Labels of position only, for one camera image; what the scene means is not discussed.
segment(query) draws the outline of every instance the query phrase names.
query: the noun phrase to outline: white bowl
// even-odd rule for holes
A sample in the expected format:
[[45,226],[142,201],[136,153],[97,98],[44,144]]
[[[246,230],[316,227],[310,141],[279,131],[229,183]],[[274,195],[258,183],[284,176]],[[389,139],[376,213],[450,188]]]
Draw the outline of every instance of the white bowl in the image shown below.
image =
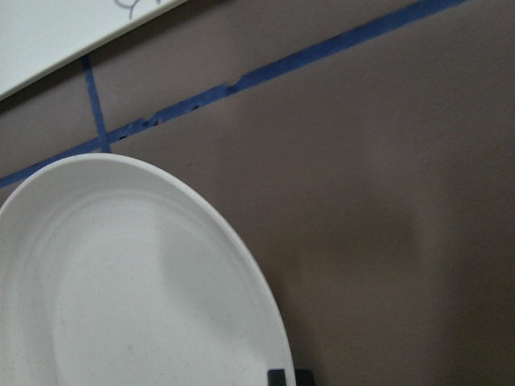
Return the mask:
[[113,154],[55,162],[0,210],[0,384],[295,384],[256,262],[190,187]]

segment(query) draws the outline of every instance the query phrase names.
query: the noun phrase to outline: blue line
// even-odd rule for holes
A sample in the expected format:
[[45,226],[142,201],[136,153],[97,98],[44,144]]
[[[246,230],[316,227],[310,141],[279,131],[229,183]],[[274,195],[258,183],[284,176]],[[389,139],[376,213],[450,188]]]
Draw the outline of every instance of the blue line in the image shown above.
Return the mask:
[[458,6],[466,1],[467,0],[420,0],[412,5],[377,18],[360,27],[344,32],[331,39],[324,40],[323,42],[310,46],[302,51],[298,51],[286,58],[248,72],[233,85],[229,85],[227,83],[220,84],[186,100],[180,101],[179,103],[161,109],[147,119],[138,119],[109,133],[106,133],[105,130],[104,119],[102,117],[89,57],[83,56],[81,62],[86,75],[89,98],[91,100],[91,106],[95,116],[95,122],[97,124],[98,138],[75,146],[70,150],[57,154],[54,157],[47,158],[33,166],[29,166],[28,168],[1,178],[0,188],[6,187],[11,183],[16,183],[21,179],[25,179],[43,166],[70,155],[89,153],[99,147],[105,152],[110,152],[110,143],[120,141],[125,137],[129,137],[142,132],[143,130],[149,129],[150,127],[175,119],[184,114],[190,113],[192,110],[210,105],[213,102],[246,90],[247,88],[252,88],[277,76],[294,71],[297,68],[304,67],[316,60],[321,60],[350,47],[356,46],[357,44],[396,30],[406,24],[431,16],[441,10]]
[[316,60],[344,51],[357,44],[376,38],[387,32],[396,30],[406,24],[413,23],[421,18],[435,14],[467,0],[422,0],[377,18],[363,26],[344,32],[331,39],[324,40],[308,48],[298,51],[283,59],[267,64],[243,75],[234,85],[220,84],[207,91],[201,92],[184,101],[168,106],[154,113],[147,119],[138,119],[107,134],[109,143],[114,143],[150,127],[190,113],[199,107],[210,105],[220,99],[252,88],[277,76],[304,67]]
[[89,56],[84,55],[80,58],[82,69],[86,78],[86,87],[88,88],[89,101],[91,102],[91,110],[95,117],[95,125],[97,126],[98,139],[101,143],[101,148],[104,153],[110,153],[111,148],[107,142],[107,132],[105,130],[104,116],[100,107],[98,99],[97,86],[95,85],[95,78],[93,77],[93,70],[91,69],[91,62]]
[[92,151],[100,148],[100,141],[98,138],[90,139],[89,141],[83,142],[80,145],[74,146],[71,149],[65,150],[62,153],[59,153],[57,155],[54,155],[50,158],[46,158],[41,162],[38,162],[34,165],[31,165],[29,167],[26,167],[25,169],[21,169],[19,171],[15,171],[14,173],[11,173],[10,175],[6,175],[5,177],[0,178],[0,189],[3,187],[7,187],[11,185],[12,183],[16,183],[18,181],[21,181],[22,179],[26,179],[42,167],[55,162],[59,161],[62,158],[71,157],[73,155],[78,154],[86,154],[91,153]]

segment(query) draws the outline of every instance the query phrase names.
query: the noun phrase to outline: white plate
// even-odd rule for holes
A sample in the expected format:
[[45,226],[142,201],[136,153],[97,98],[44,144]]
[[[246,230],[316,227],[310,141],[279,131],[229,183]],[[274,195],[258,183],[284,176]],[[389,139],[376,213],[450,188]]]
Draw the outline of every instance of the white plate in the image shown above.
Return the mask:
[[186,0],[2,0],[0,99]]
[[294,371],[256,262],[191,188],[112,154],[66,158],[0,210],[0,384],[267,385]]

